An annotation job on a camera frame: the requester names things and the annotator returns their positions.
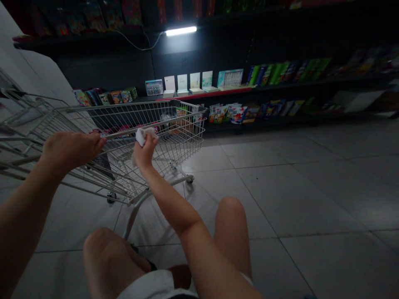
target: knee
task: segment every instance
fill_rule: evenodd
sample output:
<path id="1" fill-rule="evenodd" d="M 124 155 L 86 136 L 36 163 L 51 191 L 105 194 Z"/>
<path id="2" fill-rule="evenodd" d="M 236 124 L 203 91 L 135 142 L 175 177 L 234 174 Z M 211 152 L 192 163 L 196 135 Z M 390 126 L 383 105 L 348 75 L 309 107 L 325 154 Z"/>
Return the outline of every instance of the knee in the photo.
<path id="1" fill-rule="evenodd" d="M 83 250 L 92 251 L 98 250 L 103 244 L 107 244 L 115 233 L 109 228 L 98 228 L 87 236 Z"/>
<path id="2" fill-rule="evenodd" d="M 245 210 L 241 202 L 232 196 L 223 197 L 219 203 L 218 211 L 228 213 L 229 215 L 244 215 L 245 217 Z"/>

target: forearm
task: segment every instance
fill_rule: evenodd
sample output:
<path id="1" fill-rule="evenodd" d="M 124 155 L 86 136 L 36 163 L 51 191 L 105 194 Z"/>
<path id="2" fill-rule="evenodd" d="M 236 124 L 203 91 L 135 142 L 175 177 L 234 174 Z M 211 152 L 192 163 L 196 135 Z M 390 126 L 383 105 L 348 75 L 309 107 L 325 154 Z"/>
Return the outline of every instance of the forearm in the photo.
<path id="1" fill-rule="evenodd" d="M 196 223 L 202 223 L 197 211 L 153 168 L 140 169 L 159 208 L 180 237 Z"/>
<path id="2" fill-rule="evenodd" d="M 0 297 L 10 297 L 43 231 L 52 198 L 64 173 L 39 162 L 0 206 Z"/>

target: card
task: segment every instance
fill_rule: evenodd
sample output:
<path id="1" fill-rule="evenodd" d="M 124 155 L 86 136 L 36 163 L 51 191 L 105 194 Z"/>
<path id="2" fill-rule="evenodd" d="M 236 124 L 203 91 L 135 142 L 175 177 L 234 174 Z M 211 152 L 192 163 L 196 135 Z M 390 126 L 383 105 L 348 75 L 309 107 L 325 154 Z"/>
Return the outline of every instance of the card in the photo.
<path id="1" fill-rule="evenodd" d="M 176 91 L 175 76 L 165 77 L 165 90 Z"/>
<path id="2" fill-rule="evenodd" d="M 187 90 L 187 74 L 177 75 L 177 90 Z"/>
<path id="3" fill-rule="evenodd" d="M 212 86 L 213 71 L 202 72 L 202 88 Z"/>
<path id="4" fill-rule="evenodd" d="M 201 73 L 190 74 L 190 88 L 200 88 L 200 75 Z"/>

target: store aisle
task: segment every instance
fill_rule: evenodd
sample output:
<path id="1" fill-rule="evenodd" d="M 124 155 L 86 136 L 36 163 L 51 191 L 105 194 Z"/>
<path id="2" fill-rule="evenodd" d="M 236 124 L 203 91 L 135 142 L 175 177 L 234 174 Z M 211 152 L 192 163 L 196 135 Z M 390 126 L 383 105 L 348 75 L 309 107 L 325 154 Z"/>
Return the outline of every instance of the store aisle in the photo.
<path id="1" fill-rule="evenodd" d="M 206 134 L 204 147 L 182 166 L 194 174 L 193 185 L 175 188 L 211 233 L 222 197 L 242 202 L 253 281 L 266 298 L 398 298 L 398 131 L 399 122 L 382 120 Z M 11 191 L 2 189 L 1 199 Z M 62 187 L 13 298 L 88 298 L 84 239 L 99 226 L 121 235 L 129 212 Z M 159 268 L 185 262 L 153 198 L 142 205 L 129 241 Z"/>

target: leg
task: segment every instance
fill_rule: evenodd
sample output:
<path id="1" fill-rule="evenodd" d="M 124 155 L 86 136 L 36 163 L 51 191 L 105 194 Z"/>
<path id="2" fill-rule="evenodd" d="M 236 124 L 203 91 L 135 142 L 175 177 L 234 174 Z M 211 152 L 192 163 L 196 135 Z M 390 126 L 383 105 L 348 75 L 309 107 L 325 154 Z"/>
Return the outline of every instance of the leg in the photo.
<path id="1" fill-rule="evenodd" d="M 249 237 L 244 207 L 235 197 L 224 197 L 216 213 L 215 242 L 228 260 L 252 279 Z"/>
<path id="2" fill-rule="evenodd" d="M 93 299 L 115 299 L 133 281 L 151 270 L 147 260 L 109 228 L 99 228 L 87 237 L 83 260 Z"/>

